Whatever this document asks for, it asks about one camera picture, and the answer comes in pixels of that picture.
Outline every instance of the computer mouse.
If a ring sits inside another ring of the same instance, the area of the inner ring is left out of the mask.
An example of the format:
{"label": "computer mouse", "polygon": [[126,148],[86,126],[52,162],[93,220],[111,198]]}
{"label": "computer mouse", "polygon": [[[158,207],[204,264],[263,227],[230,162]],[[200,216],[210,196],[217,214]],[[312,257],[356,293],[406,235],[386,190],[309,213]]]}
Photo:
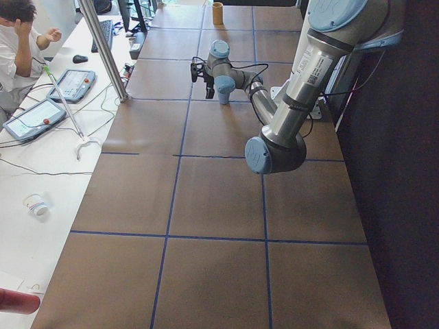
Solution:
{"label": "computer mouse", "polygon": [[73,57],[73,63],[75,63],[75,64],[83,63],[83,62],[86,62],[87,60],[88,60],[87,56],[74,55],[74,57]]}

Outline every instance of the brown table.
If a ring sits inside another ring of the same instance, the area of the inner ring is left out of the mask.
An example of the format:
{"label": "brown table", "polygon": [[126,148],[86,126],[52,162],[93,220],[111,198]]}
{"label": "brown table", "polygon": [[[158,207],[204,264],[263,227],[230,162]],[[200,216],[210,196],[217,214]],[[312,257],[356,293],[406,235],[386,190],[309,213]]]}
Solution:
{"label": "brown table", "polygon": [[222,38],[282,85],[299,10],[226,6],[224,24],[159,8],[33,329],[390,328],[328,114],[301,168],[261,177],[244,93],[222,106],[191,83]]}

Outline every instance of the white desk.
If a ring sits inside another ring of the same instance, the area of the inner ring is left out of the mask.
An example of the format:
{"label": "white desk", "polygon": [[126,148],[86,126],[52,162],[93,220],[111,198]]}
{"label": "white desk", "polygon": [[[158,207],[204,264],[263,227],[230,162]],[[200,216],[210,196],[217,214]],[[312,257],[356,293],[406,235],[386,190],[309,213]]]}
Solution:
{"label": "white desk", "polygon": [[[102,16],[101,20],[118,16]],[[51,72],[59,77],[65,69],[89,69],[96,72],[96,81],[88,95],[71,109],[77,112],[94,97],[89,105],[76,115],[78,124],[88,135],[105,124],[116,113],[119,100],[113,87],[107,94],[102,92],[110,83],[98,53],[91,53],[92,37],[84,19],[66,40],[56,57],[50,63]],[[112,53],[118,69],[125,63],[132,64],[128,39],[124,31],[113,38]],[[72,58],[80,54],[88,57],[88,62],[74,64]],[[35,86],[50,83],[45,73]],[[29,95],[37,100],[44,99],[49,87],[36,88]],[[29,97],[22,103],[28,108],[36,102]],[[102,143],[105,141],[112,121],[93,134]],[[70,118],[65,119],[60,128],[73,128]],[[0,143],[13,141],[3,130]],[[16,147],[1,148],[1,159],[16,165],[45,173],[92,172],[100,155],[100,147],[93,143],[80,150],[80,161],[76,160],[75,148],[81,141],[71,130],[50,130],[35,141]],[[34,175],[29,171],[13,167],[0,161],[0,287],[29,293],[30,288],[43,296],[54,272],[59,255],[64,246],[71,224],[84,196],[90,174],[82,175]],[[49,204],[49,211],[36,217],[23,205],[23,200],[31,194],[40,194]],[[32,315],[0,313],[0,328],[30,328],[36,312]]]}

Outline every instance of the wall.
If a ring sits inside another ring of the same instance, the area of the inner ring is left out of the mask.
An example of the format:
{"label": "wall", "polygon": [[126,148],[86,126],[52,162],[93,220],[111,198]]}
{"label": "wall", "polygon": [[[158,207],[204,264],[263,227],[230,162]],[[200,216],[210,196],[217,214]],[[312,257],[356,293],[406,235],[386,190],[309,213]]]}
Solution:
{"label": "wall", "polygon": [[58,27],[62,39],[43,51],[45,57],[54,57],[64,41],[76,27],[75,6],[73,0],[34,0],[37,9],[34,27],[44,34],[50,27]]}
{"label": "wall", "polygon": [[439,2],[407,3],[403,42],[354,93],[338,134],[392,327],[436,329]]}

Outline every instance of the computer keyboard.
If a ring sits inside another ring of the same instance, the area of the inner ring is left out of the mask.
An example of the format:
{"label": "computer keyboard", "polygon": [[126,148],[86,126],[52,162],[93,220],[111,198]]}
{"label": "computer keyboard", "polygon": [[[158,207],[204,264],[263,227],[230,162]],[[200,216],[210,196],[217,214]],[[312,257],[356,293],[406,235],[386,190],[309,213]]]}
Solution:
{"label": "computer keyboard", "polygon": [[[107,21],[99,22],[101,25],[101,29],[104,33],[105,40],[107,40],[108,46],[111,49],[112,45],[112,20],[108,19]],[[91,52],[97,53],[97,45],[96,42],[93,41],[93,44],[91,45]]]}

